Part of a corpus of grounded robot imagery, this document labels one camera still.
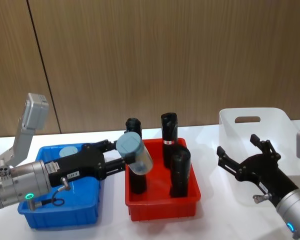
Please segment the small blue lid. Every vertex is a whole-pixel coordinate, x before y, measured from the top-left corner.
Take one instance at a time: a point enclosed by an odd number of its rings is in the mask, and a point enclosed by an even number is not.
[[[138,156],[144,150],[145,145],[138,133],[129,131],[119,137],[115,147],[121,157],[124,157],[130,153],[135,153]]]
[[[75,146],[66,146],[60,150],[59,156],[63,158],[72,154],[76,154],[77,152],[78,148],[76,148]]]

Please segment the wood panel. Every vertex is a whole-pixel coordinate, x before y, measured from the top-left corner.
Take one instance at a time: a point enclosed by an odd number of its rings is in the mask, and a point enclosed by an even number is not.
[[[27,93],[46,96],[43,133],[59,133],[47,80],[25,0],[0,0],[0,137],[14,136]]]
[[[61,131],[218,123],[223,108],[300,119],[300,1],[30,0]]]

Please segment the black cylinder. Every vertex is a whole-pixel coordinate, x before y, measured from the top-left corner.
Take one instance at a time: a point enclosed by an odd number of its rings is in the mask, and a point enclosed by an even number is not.
[[[191,167],[190,151],[182,146],[173,146],[171,156],[171,188],[170,196],[173,198],[186,197],[188,195],[188,184]]]
[[[172,148],[178,143],[178,118],[174,112],[161,115],[163,164],[169,169],[171,165]]]
[[[137,118],[128,118],[125,122],[127,132],[135,132],[142,138],[141,122]],[[142,194],[147,190],[146,175],[137,175],[129,167],[129,185],[131,192],[135,194]]]

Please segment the table surface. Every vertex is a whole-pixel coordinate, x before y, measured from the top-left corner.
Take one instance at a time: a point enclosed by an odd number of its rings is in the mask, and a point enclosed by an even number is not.
[[[292,121],[300,129],[300,120]],[[28,158],[36,159],[43,146],[92,143],[117,140],[123,131],[105,131],[33,137]],[[102,239],[206,239],[206,240],[284,240],[292,239],[276,209],[262,204],[240,204],[230,186],[228,173],[218,167],[216,150],[219,145],[219,126],[179,127],[178,136],[184,138],[191,152],[191,162],[201,191],[194,217],[132,222],[125,204],[124,172],[103,181],[99,219],[89,227],[34,230],[29,228],[18,204],[0,209],[0,239],[14,240],[102,240]],[[161,138],[161,129],[144,129],[144,139]],[[13,145],[14,137],[0,138],[0,154]],[[106,159],[119,155],[109,152]]]

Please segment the red plastic bin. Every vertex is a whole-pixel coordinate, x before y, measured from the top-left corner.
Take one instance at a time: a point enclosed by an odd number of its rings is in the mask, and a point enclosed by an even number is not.
[[[125,204],[132,221],[192,217],[201,198],[194,169],[191,165],[188,196],[170,197],[170,171],[164,166],[162,139],[143,140],[153,160],[153,169],[146,175],[147,190],[142,194],[130,191],[129,169],[125,170]],[[187,146],[183,138],[178,143]]]

